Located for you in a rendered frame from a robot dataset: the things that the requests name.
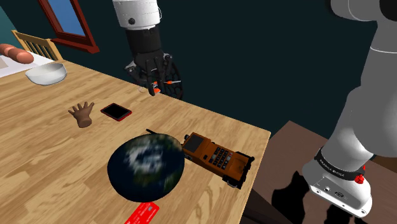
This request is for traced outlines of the wooden chair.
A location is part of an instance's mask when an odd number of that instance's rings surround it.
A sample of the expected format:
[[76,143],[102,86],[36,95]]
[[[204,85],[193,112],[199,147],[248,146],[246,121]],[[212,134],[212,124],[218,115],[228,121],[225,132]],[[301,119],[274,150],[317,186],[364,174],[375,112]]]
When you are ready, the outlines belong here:
[[57,47],[55,46],[55,43],[52,42],[51,39],[43,39],[31,36],[18,32],[17,30],[11,30],[11,32],[24,50],[54,61],[63,59]]

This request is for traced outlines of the brown hand figure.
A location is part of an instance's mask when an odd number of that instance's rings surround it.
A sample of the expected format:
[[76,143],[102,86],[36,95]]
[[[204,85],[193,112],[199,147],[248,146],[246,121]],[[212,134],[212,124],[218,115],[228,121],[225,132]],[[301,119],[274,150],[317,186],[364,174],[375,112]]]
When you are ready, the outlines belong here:
[[85,102],[83,106],[78,103],[77,108],[73,106],[72,110],[68,111],[76,119],[79,128],[85,128],[92,124],[90,113],[93,106],[93,102],[90,104],[88,104],[88,102]]

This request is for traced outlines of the red phone with black screen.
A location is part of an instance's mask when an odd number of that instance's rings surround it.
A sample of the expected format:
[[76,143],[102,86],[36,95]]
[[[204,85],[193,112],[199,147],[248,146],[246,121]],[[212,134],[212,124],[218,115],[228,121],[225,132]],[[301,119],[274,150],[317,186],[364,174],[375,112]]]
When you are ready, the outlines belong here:
[[101,109],[101,113],[119,122],[129,116],[132,112],[123,106],[120,106],[116,103],[111,103],[110,105]]

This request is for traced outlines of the red card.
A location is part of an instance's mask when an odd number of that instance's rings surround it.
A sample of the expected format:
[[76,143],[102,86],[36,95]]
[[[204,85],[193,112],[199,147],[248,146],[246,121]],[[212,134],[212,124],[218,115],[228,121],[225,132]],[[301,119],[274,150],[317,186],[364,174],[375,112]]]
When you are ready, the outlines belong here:
[[153,202],[143,202],[130,215],[124,224],[149,224],[159,207]]

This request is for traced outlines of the red framed window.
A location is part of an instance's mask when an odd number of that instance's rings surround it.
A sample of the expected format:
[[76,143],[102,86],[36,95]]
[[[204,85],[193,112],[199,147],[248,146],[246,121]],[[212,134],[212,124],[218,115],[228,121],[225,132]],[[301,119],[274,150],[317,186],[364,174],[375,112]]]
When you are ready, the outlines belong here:
[[88,53],[98,53],[78,0],[37,0],[52,26],[56,44]]

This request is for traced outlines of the pale brown bread loaf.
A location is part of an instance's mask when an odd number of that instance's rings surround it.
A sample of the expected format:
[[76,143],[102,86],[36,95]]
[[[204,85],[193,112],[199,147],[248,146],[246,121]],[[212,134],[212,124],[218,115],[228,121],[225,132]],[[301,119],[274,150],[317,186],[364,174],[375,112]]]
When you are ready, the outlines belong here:
[[28,51],[5,43],[0,44],[0,54],[21,64],[30,64],[34,61],[34,57]]

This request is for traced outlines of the wooden table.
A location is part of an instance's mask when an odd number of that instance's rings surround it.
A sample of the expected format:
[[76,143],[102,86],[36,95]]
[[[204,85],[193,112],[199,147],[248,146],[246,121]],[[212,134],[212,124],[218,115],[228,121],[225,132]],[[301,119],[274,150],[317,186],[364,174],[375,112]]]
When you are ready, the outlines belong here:
[[[107,175],[112,153],[152,130],[177,138],[192,132],[254,157],[241,189],[186,161],[175,189],[157,201],[150,224],[239,224],[270,132],[137,85],[64,62],[50,86],[24,73],[0,78],[0,224],[124,224],[137,204],[118,195]],[[94,103],[92,124],[68,112]],[[131,110],[116,121],[101,109]]]

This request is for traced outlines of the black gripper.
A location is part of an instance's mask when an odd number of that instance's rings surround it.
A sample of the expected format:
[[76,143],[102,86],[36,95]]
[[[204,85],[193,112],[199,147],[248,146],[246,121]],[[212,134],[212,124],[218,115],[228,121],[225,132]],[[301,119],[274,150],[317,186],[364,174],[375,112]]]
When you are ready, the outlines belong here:
[[162,51],[160,29],[155,25],[150,29],[126,29],[125,33],[133,56],[133,61],[125,66],[125,70],[139,86],[146,87],[148,84],[150,95],[155,96],[153,82],[156,81],[160,90],[163,90],[165,81],[162,64],[165,54]]

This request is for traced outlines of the brown robot stand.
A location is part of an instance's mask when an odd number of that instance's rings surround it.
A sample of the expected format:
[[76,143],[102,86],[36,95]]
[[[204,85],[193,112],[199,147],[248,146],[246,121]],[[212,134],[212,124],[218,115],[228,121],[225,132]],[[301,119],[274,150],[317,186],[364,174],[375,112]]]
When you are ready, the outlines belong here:
[[[273,191],[292,184],[293,174],[314,157],[326,142],[320,135],[288,122],[270,138],[240,224],[289,224],[271,206]],[[397,158],[375,157],[366,163],[373,205],[363,218],[367,224],[397,224]]]

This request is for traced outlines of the orange handheld radio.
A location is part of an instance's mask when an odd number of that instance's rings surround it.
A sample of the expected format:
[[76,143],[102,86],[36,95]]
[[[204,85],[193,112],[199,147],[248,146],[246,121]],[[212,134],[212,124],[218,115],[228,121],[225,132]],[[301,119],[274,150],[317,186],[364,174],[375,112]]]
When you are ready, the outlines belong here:
[[232,188],[241,189],[254,157],[220,146],[195,132],[185,135],[185,158],[222,178]]

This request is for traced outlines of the white bowl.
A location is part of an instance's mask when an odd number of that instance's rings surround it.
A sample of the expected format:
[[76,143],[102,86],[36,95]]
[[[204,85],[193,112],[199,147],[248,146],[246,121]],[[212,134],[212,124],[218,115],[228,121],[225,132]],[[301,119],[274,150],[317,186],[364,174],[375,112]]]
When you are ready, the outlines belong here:
[[53,85],[67,76],[67,70],[61,63],[44,64],[26,71],[25,75],[37,85]]

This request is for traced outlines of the white table mat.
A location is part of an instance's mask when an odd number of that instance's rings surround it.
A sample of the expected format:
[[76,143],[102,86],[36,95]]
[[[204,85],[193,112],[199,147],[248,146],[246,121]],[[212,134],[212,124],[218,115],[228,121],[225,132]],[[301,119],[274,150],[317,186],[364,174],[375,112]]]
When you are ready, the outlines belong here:
[[0,55],[0,78],[53,62],[53,60],[35,53],[32,53],[32,56],[34,57],[34,61],[32,63],[21,64],[9,57]]

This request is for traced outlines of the earth globe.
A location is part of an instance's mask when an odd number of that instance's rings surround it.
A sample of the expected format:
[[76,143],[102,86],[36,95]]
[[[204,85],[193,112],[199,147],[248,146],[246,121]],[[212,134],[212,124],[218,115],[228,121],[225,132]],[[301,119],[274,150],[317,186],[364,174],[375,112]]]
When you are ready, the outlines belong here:
[[133,202],[153,202],[170,193],[185,167],[181,143],[167,134],[137,136],[110,156],[107,172],[115,191]]

